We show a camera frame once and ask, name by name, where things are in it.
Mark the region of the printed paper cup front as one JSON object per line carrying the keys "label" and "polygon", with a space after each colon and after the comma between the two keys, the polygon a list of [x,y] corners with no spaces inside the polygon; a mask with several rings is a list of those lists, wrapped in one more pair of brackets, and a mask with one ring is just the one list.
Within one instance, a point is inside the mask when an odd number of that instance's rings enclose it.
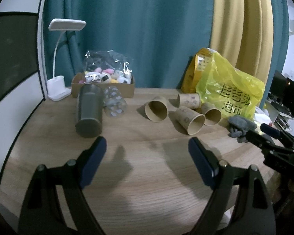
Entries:
{"label": "printed paper cup front", "polygon": [[205,123],[205,116],[193,109],[180,106],[175,111],[175,118],[189,135],[197,134]]}

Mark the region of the brown paper cup right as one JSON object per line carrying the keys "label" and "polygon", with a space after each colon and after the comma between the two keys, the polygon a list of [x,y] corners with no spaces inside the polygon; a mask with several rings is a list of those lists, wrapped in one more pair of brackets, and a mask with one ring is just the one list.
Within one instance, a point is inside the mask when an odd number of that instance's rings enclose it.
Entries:
{"label": "brown paper cup right", "polygon": [[221,111],[211,103],[203,103],[200,107],[200,111],[205,116],[204,124],[207,126],[216,125],[221,120]]}

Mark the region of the beige yellow curtain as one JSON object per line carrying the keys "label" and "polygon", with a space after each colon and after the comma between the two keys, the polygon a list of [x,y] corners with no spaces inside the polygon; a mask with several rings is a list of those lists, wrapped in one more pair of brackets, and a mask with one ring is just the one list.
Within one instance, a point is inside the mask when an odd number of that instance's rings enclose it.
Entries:
{"label": "beige yellow curtain", "polygon": [[266,83],[273,50],[271,0],[214,0],[210,48]]}

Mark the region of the teal curtain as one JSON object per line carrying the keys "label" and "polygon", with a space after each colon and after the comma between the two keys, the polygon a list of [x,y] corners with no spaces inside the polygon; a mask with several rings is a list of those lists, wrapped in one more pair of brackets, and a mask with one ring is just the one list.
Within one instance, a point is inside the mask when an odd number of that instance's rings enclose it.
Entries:
{"label": "teal curtain", "polygon": [[47,76],[66,85],[87,51],[130,58],[139,88],[179,88],[191,58],[211,37],[214,0],[45,0]]}

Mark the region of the white crumpled tissue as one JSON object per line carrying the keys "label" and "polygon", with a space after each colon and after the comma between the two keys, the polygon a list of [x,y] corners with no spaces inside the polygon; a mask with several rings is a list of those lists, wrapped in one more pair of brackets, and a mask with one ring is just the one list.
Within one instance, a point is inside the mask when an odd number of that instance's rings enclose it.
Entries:
{"label": "white crumpled tissue", "polygon": [[270,125],[272,123],[270,117],[266,115],[259,107],[255,107],[254,122],[259,124]]}

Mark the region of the grey metal tumbler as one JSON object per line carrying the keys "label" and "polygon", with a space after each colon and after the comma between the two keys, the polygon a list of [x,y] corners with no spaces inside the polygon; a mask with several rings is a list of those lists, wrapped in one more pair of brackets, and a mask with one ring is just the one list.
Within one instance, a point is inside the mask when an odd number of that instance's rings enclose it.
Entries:
{"label": "grey metal tumbler", "polygon": [[77,97],[76,132],[85,138],[102,132],[103,90],[98,85],[84,85]]}

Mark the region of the brown paper cup left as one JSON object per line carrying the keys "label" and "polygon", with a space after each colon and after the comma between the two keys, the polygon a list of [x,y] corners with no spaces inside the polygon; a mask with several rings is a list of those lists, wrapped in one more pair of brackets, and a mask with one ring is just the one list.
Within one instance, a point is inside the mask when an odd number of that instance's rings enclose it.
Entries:
{"label": "brown paper cup left", "polygon": [[147,118],[153,122],[161,122],[168,116],[167,101],[162,96],[156,96],[144,106]]}

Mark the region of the brown cardboard box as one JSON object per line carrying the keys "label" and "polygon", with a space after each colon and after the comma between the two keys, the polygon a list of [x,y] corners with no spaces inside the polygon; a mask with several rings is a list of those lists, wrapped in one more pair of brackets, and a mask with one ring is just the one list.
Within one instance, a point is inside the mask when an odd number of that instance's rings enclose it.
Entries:
{"label": "brown cardboard box", "polygon": [[[71,89],[72,89],[72,96],[73,98],[77,98],[81,87],[86,85],[85,82],[85,75],[84,73],[77,73],[71,82]],[[131,84],[127,83],[91,83],[94,85],[99,86],[102,89],[105,89],[107,87],[116,87],[119,92],[121,93],[123,98],[133,98],[134,96],[134,90],[135,90],[135,80],[132,79]]]}

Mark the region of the printed paper cup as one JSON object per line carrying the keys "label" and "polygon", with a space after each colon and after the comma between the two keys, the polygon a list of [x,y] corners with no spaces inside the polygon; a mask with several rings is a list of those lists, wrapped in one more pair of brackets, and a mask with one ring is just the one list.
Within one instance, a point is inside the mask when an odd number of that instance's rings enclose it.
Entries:
{"label": "printed paper cup", "polygon": [[198,93],[180,93],[177,97],[178,106],[185,106],[190,109],[198,109],[201,99]]}
{"label": "printed paper cup", "polygon": [[193,109],[180,106],[175,111],[175,118],[189,135],[197,134],[205,123],[205,116]]}

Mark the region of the orange paper package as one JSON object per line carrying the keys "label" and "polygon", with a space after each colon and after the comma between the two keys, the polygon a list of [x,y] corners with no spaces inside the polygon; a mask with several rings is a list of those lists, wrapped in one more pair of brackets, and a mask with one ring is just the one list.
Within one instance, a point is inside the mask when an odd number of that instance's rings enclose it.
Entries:
{"label": "orange paper package", "polygon": [[183,78],[181,90],[184,93],[195,93],[195,87],[202,76],[205,67],[211,62],[212,53],[215,50],[201,48],[192,58]]}

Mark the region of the printed paper cup rear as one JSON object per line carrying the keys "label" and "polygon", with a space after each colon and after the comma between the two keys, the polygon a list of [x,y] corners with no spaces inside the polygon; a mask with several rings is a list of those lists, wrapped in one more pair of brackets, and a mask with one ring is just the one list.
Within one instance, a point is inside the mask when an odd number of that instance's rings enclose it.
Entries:
{"label": "printed paper cup rear", "polygon": [[190,109],[198,109],[201,99],[198,93],[180,93],[177,97],[178,106],[185,106]]}

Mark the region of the black monitor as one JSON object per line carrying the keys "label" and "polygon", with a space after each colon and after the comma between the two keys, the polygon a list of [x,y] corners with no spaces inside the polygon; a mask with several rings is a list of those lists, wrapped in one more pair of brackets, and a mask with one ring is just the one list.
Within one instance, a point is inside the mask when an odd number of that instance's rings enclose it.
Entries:
{"label": "black monitor", "polygon": [[294,118],[294,81],[292,79],[275,71],[268,98],[279,112]]}

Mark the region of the grey cloth glove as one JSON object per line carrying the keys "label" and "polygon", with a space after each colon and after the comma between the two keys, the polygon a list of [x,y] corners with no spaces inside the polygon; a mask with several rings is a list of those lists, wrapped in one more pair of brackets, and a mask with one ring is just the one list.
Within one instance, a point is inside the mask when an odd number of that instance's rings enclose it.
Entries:
{"label": "grey cloth glove", "polygon": [[255,131],[257,128],[256,123],[238,115],[229,117],[227,121],[229,130],[228,136],[236,138],[238,143],[248,143],[246,133],[250,130]]}

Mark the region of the yellow plastic shopping bag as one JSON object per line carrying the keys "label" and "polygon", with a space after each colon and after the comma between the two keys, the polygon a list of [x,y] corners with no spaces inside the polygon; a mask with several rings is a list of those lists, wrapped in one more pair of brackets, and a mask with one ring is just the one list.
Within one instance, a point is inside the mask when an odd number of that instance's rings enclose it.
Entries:
{"label": "yellow plastic shopping bag", "polygon": [[252,119],[264,88],[260,79],[234,68],[221,54],[213,52],[195,90],[202,102],[214,105],[222,117]]}

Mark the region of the brown paper cup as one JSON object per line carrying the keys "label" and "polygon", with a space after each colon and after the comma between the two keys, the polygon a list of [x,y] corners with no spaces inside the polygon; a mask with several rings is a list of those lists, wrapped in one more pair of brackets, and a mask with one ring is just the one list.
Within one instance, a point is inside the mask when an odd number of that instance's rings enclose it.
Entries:
{"label": "brown paper cup", "polygon": [[200,111],[205,116],[204,124],[207,126],[216,125],[221,120],[221,111],[211,103],[203,103],[200,107]]}
{"label": "brown paper cup", "polygon": [[168,116],[167,101],[162,96],[156,96],[144,106],[147,118],[153,122],[161,122]]}

